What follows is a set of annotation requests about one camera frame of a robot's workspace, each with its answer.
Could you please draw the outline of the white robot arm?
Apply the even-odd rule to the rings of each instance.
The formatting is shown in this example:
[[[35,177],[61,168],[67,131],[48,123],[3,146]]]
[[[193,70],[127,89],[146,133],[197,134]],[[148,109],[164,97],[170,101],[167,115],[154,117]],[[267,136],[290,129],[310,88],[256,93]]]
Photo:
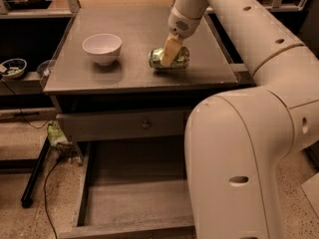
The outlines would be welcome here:
[[[197,239],[285,239],[278,161],[319,136],[319,66],[256,0],[175,0],[163,63],[212,8],[255,83],[200,102],[184,153]]]

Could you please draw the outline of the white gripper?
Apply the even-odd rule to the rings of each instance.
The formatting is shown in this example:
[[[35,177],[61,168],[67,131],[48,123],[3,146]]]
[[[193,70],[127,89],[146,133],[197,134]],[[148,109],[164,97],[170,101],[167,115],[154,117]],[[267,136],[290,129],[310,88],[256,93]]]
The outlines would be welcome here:
[[[170,34],[165,41],[160,60],[163,66],[169,67],[172,64],[182,47],[182,39],[187,39],[195,32],[201,21],[201,17],[201,12],[191,15],[189,11],[185,13],[180,12],[175,6],[171,8],[167,21]]]

